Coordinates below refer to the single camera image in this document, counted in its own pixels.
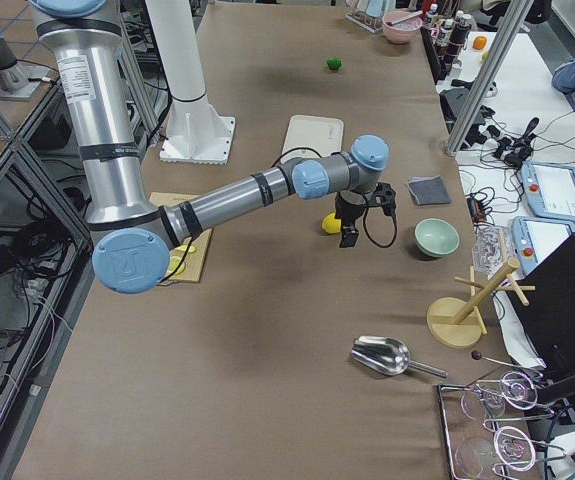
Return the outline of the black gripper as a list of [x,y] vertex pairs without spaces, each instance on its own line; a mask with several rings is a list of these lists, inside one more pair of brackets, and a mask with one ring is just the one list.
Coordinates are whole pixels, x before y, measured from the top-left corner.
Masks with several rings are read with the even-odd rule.
[[396,220],[396,192],[389,183],[378,182],[375,189],[360,193],[342,191],[335,197],[335,217],[341,222],[340,248],[353,248],[359,238],[356,220],[371,208],[381,208],[385,216]]

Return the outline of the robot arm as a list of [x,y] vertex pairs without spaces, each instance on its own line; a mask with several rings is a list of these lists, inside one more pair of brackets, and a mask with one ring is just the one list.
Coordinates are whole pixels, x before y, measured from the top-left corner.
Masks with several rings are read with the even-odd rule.
[[158,286],[172,251],[186,240],[290,195],[333,195],[342,247],[353,246],[365,232],[371,209],[394,215],[394,190],[380,179],[390,150],[375,135],[360,136],[348,151],[329,156],[277,160],[265,172],[174,206],[153,204],[119,72],[119,3],[35,1],[31,8],[38,39],[58,66],[92,197],[86,221],[93,269],[107,288],[136,294]]

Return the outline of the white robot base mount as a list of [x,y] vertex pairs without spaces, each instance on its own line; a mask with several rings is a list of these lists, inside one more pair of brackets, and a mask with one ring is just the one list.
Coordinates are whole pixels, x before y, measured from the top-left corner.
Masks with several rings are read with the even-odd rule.
[[172,104],[160,159],[224,165],[236,120],[221,116],[208,99],[190,3],[146,3]]

